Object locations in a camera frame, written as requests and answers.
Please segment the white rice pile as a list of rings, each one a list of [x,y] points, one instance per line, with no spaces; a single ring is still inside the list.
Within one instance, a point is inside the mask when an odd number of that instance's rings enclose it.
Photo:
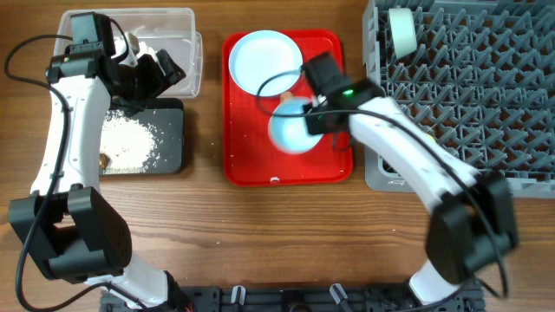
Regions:
[[[109,110],[101,131],[100,154],[110,163],[104,175],[146,173],[159,163],[159,145],[163,140],[159,128],[151,123],[134,120],[120,110]]]

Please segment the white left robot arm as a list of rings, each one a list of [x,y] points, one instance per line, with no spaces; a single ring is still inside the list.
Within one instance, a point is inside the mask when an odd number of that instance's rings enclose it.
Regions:
[[[124,218],[99,186],[101,130],[108,110],[142,111],[185,77],[165,50],[118,52],[120,25],[93,11],[70,18],[67,48],[54,56],[42,87],[52,108],[45,153],[27,198],[12,200],[8,219],[22,241],[15,292],[22,305],[23,270],[32,260],[49,280],[103,288],[128,308],[191,311],[193,301],[172,275],[132,251]]]

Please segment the clear plastic waste bin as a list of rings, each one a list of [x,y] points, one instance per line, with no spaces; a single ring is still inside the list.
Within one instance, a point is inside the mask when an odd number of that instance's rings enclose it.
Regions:
[[[186,77],[158,97],[190,99],[198,95],[202,72],[202,38],[189,8],[69,10],[62,15],[48,83],[65,95],[101,85],[112,96],[119,80],[114,38],[126,32],[139,41],[138,59],[157,60],[165,49]]]

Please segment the mint green bowl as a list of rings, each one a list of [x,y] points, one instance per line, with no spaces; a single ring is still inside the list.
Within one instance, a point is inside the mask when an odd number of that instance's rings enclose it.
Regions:
[[[395,57],[401,59],[417,50],[413,11],[406,8],[388,10],[389,27]]]

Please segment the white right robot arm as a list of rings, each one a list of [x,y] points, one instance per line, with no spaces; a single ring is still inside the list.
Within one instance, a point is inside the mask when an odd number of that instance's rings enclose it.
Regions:
[[[519,243],[511,187],[499,172],[479,172],[453,156],[368,78],[353,82],[329,53],[301,67],[315,101],[304,106],[310,134],[345,131],[382,156],[430,214],[427,261],[408,280],[419,309],[456,297],[495,263],[508,294],[503,257]]]

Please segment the light blue plate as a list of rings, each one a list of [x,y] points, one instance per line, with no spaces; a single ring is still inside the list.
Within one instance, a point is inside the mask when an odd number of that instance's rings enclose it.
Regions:
[[[240,38],[232,47],[228,69],[233,81],[246,93],[261,97],[281,95],[299,80],[303,56],[284,33],[259,30]]]

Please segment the brown food scrap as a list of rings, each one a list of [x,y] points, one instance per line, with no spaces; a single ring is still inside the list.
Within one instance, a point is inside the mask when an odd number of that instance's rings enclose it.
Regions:
[[[104,153],[99,155],[99,166],[102,170],[106,170],[110,163],[111,159]]]

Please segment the orange carrot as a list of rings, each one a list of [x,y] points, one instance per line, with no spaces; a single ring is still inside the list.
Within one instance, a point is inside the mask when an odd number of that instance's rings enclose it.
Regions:
[[[283,93],[280,95],[280,102],[281,102],[281,103],[286,102],[286,101],[292,99],[293,97],[294,97],[294,95],[293,95],[292,92],[289,92],[289,91],[283,92]]]

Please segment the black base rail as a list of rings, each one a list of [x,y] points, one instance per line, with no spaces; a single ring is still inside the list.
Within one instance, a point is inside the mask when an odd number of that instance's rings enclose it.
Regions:
[[[406,283],[293,289],[247,289],[237,285],[232,289],[183,287],[181,291],[189,303],[186,310],[199,312],[486,311],[484,294],[478,283],[468,284],[432,307],[418,302]]]

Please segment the light blue bowl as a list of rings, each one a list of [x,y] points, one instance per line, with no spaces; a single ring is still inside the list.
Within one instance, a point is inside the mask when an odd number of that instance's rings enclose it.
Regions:
[[[303,105],[308,98],[292,97],[280,103],[269,120],[268,134],[272,144],[281,152],[288,154],[307,153],[322,139],[322,134],[308,133],[304,118],[283,118],[277,114],[302,114]]]

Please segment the grey dishwasher rack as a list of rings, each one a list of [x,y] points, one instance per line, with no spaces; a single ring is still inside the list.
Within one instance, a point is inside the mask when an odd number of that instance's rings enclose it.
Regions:
[[[413,11],[418,44],[401,59],[395,8]],[[368,77],[451,154],[518,198],[553,197],[553,2],[371,1],[362,43]]]

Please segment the black waste tray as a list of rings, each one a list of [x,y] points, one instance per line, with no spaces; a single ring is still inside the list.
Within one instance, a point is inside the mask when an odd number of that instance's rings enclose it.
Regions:
[[[128,117],[151,123],[159,128],[161,134],[156,134],[156,137],[163,140],[158,147],[160,160],[154,169],[149,169],[146,173],[114,175],[171,174],[178,172],[182,167],[183,159],[184,106],[181,100],[176,98],[151,100],[144,111]],[[101,176],[114,176],[102,174],[101,169],[99,169],[99,174]]]

